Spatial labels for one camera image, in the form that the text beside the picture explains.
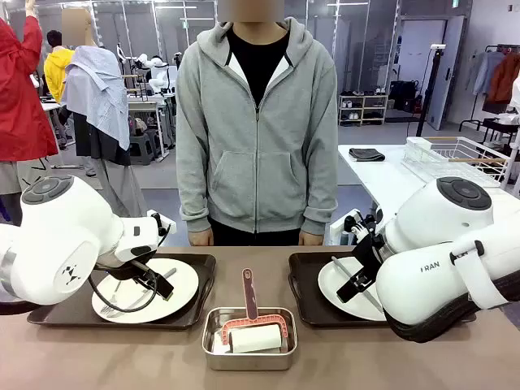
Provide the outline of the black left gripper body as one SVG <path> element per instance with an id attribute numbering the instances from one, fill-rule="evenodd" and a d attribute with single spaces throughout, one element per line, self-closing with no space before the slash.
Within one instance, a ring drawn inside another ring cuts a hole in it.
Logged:
<path id="1" fill-rule="evenodd" d="M 132 279 L 136 283 L 141 284 L 144 288 L 165 289 L 167 287 L 167 280 L 145 263 L 132 260 L 130 264 L 132 265 L 133 272 Z"/>

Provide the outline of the person's left hand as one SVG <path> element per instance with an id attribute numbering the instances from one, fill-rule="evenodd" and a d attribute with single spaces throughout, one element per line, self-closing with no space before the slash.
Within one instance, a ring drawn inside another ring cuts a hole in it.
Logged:
<path id="1" fill-rule="evenodd" d="M 300 230 L 298 244 L 300 246 L 321 246 L 324 241 L 324 235 L 315 235 Z"/>

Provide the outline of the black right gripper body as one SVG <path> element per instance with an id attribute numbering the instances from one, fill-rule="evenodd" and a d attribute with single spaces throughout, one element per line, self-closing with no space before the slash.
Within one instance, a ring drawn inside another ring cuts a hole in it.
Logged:
<path id="1" fill-rule="evenodd" d="M 348 284 L 352 287 L 369 287 L 376 279 L 382 265 L 382 257 L 379 251 L 383 248 L 382 236 L 365 236 L 352 240 L 354 249 L 352 255 L 362 265 L 362 269 L 349 278 Z"/>

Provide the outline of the person's right hand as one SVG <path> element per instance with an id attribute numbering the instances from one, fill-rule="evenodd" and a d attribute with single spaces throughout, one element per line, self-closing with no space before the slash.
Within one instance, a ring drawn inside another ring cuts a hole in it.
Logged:
<path id="1" fill-rule="evenodd" d="M 211 228 L 201 232 L 188 232 L 188 241 L 191 246 L 213 246 L 214 234 Z"/>

